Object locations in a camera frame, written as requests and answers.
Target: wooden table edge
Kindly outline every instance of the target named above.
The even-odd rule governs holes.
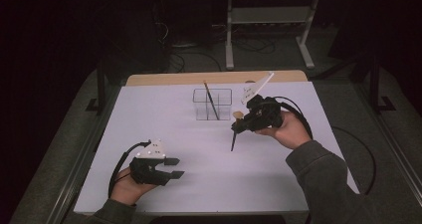
[[[182,73],[182,74],[146,74],[132,75],[127,79],[126,86],[162,86],[162,85],[193,85],[203,84],[233,84],[256,82],[269,71],[253,72],[216,72],[216,73]],[[271,83],[307,82],[308,78],[301,70],[274,71]]]

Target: black cable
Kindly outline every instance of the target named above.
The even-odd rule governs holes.
[[[127,177],[127,176],[129,176],[129,175],[130,175],[130,173],[125,174],[125,175],[121,176],[120,178],[116,179],[116,180],[114,181],[114,183],[119,182],[120,180],[124,179],[125,177]]]
[[[314,139],[314,135],[313,135],[313,131],[311,130],[311,126],[308,123],[308,121],[305,118],[305,116],[302,114],[302,112],[298,112],[297,110],[295,110],[293,107],[289,106],[286,103],[281,103],[280,104],[280,107],[288,110],[289,112],[292,112],[301,121],[301,123],[304,125],[304,128],[307,131],[307,133],[310,136],[310,138],[311,139]]]
[[[146,144],[150,144],[151,141],[149,142],[140,142],[135,144],[134,146],[132,146],[130,149],[128,149],[126,152],[123,153],[123,155],[121,156],[120,160],[118,161],[117,165],[115,166],[114,171],[112,172],[111,178],[109,180],[109,185],[108,185],[108,197],[111,197],[111,193],[112,193],[112,189],[114,188],[114,185],[116,183],[115,178],[117,177],[117,174],[120,172],[121,167],[123,166],[124,162],[126,161],[127,157],[129,156],[129,154],[137,147],[139,146],[144,146]]]
[[[290,100],[289,98],[285,98],[285,97],[274,97],[274,99],[284,99],[284,100],[287,100],[287,101],[291,102],[298,109],[298,112],[300,112],[302,115],[304,115],[304,113],[301,111],[301,109],[299,108],[299,106],[294,101]]]
[[[177,55],[177,54],[171,54],[170,55],[170,58],[171,58],[171,56],[175,56],[175,57],[177,57],[177,58],[179,58],[181,60],[181,63],[176,62],[174,59],[171,59],[170,60],[171,66],[174,69],[176,69],[175,73],[185,72],[185,64],[186,64],[186,62],[185,62],[184,58],[182,56]]]
[[[290,27],[286,30],[286,32],[284,33],[284,34],[282,34],[278,39],[280,40],[280,39],[282,39],[283,37],[285,37],[287,34],[289,34],[294,28],[296,28],[296,27],[298,27],[298,26],[294,26],[294,25],[290,25]],[[260,36],[260,37],[264,37],[261,33],[260,33],[260,31],[258,31],[258,29],[255,29],[255,32]],[[256,47],[253,47],[253,46],[251,46],[251,45],[249,45],[249,44],[247,44],[247,42],[244,42],[243,43],[243,45],[245,45],[245,46],[247,46],[247,47],[250,47],[251,49],[248,49],[248,48],[245,48],[245,47],[241,47],[240,45],[237,45],[236,47],[238,47],[238,48],[240,48],[240,49],[242,49],[242,50],[245,50],[245,51],[248,51],[248,52],[256,52],[256,53],[260,53],[260,54],[272,54],[272,53],[274,53],[275,51],[276,51],[276,43],[277,43],[277,41],[272,41],[272,40],[270,40],[270,39],[261,39],[261,40],[259,40],[259,39],[255,39],[255,40],[257,40],[257,41],[261,41],[261,40],[268,40],[270,43],[269,44],[265,44],[265,42],[263,42],[263,44],[264,44],[264,46],[263,47],[261,47],[261,48],[256,48]],[[236,43],[242,43],[241,41],[239,41],[239,40],[237,40],[237,39],[233,39],[233,41],[232,41],[235,45],[236,45]],[[272,47],[273,49],[271,50],[271,52],[262,52],[264,49],[266,49],[266,48],[268,48],[268,47]]]
[[[210,56],[210,55],[208,55],[208,54],[205,54],[205,53],[196,53],[196,52],[183,52],[183,53],[177,53],[177,55],[184,55],[184,54],[186,54],[186,55],[201,55],[201,56],[205,56],[205,57],[207,57],[207,58],[209,58],[209,59],[213,60],[213,61],[215,62],[215,64],[217,64],[218,71],[219,71],[219,72],[222,72],[222,71],[221,71],[221,67],[220,67],[220,63],[219,63],[219,62],[218,62],[215,58],[213,58],[212,56]]]
[[[216,25],[215,27],[212,27],[212,28],[211,28],[211,30],[213,30],[213,31],[211,31],[212,36],[213,36],[214,38],[217,38],[217,40],[220,40],[220,39],[226,38],[226,35],[227,35],[227,28],[226,28],[226,25],[221,24],[221,25]]]
[[[345,133],[347,133],[348,135],[350,135],[351,137],[355,138],[360,144],[362,144],[362,146],[366,149],[366,151],[369,153],[370,158],[372,160],[372,166],[373,166],[373,170],[372,170],[372,179],[369,183],[368,188],[366,189],[366,191],[364,192],[365,195],[368,195],[369,192],[372,190],[372,186],[373,183],[375,182],[375,178],[376,178],[376,161],[375,161],[375,156],[373,155],[373,153],[371,152],[371,150],[369,149],[369,147],[360,139],[358,138],[356,135],[354,135],[353,133],[341,128],[341,127],[337,127],[337,126],[332,126],[333,129],[337,129],[340,131],[343,131]]]
[[[241,42],[240,40],[233,40],[232,43],[239,49],[247,51],[247,52],[256,52],[256,53],[260,53],[260,54],[273,54],[276,51],[276,43],[269,40],[269,44],[266,44],[264,41],[261,40],[256,40],[259,42],[263,43],[263,47],[257,48],[254,47],[250,44],[248,44],[247,42]],[[270,50],[269,52],[263,52],[263,50],[265,50],[268,47],[272,47],[272,50]]]
[[[165,43],[166,43],[165,39],[167,38],[168,33],[169,33],[168,27],[167,27],[167,25],[165,25],[165,23],[162,23],[162,22],[156,22],[155,25],[157,25],[158,27],[164,27],[165,28],[164,35],[162,35],[162,38],[158,39],[158,42],[161,43],[161,45],[163,47],[165,47]]]

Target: person's left hand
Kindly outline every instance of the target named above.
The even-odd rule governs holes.
[[[130,176],[130,168],[118,173],[117,182],[112,189],[110,199],[126,205],[133,205],[146,192],[154,189],[157,185],[138,184]]]

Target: rod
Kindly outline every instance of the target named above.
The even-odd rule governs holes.
[[[233,140],[232,140],[232,149],[230,151],[233,151],[233,148],[235,147],[235,141],[236,141],[236,131],[233,132]]]
[[[215,110],[215,106],[214,106],[214,102],[212,101],[212,98],[211,98],[210,90],[208,89],[208,85],[205,81],[204,81],[204,86],[205,86],[205,89],[207,90],[207,95],[208,95],[208,98],[210,99],[212,110],[214,110],[214,114],[217,117],[217,120],[220,120],[220,117],[218,116],[217,111]]]

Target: person's right hand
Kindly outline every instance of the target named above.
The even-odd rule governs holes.
[[[281,113],[283,124],[280,127],[266,127],[255,133],[275,138],[281,145],[295,149],[312,140],[304,125],[292,112]]]

